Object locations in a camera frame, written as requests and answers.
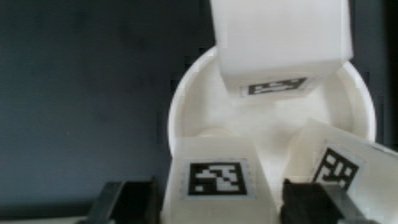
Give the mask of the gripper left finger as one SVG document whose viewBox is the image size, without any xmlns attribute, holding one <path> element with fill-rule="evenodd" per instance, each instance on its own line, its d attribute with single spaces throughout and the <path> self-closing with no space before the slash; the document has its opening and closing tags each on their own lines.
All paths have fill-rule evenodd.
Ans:
<svg viewBox="0 0 398 224">
<path fill-rule="evenodd" d="M 159 224 L 154 180 L 104 184 L 83 224 Z"/>
</svg>

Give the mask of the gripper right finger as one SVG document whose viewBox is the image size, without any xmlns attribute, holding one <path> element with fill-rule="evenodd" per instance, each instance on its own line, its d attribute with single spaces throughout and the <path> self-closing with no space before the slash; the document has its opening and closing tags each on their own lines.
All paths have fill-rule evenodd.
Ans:
<svg viewBox="0 0 398 224">
<path fill-rule="evenodd" d="M 282 183 L 282 224 L 379 224 L 367 219 L 335 184 Z"/>
</svg>

